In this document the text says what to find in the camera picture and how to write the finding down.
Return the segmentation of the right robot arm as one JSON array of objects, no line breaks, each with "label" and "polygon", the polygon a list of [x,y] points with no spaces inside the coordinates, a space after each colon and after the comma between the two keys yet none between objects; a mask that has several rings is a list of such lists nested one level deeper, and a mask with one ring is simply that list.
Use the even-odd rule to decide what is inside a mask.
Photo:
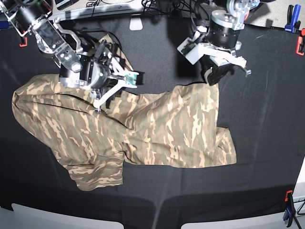
[{"label": "right robot arm", "polygon": [[135,89],[140,73],[128,67],[118,43],[109,35],[84,51],[77,34],[63,28],[60,18],[50,20],[50,4],[45,0],[2,0],[0,11],[20,37],[34,35],[41,53],[51,57],[60,68],[59,82],[65,87],[88,90],[93,106],[100,110],[121,89]]}]

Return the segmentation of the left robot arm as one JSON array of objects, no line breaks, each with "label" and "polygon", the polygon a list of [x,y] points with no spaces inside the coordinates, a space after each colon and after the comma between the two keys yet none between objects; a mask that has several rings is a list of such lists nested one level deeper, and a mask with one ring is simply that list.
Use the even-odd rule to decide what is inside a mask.
[{"label": "left robot arm", "polygon": [[241,48],[238,41],[244,22],[249,13],[260,4],[259,0],[227,0],[217,3],[224,4],[223,10],[211,13],[207,35],[201,43],[204,46],[203,78],[209,85],[217,84],[235,66],[244,70],[245,75],[251,71],[246,68],[247,60],[237,56],[236,51]]}]

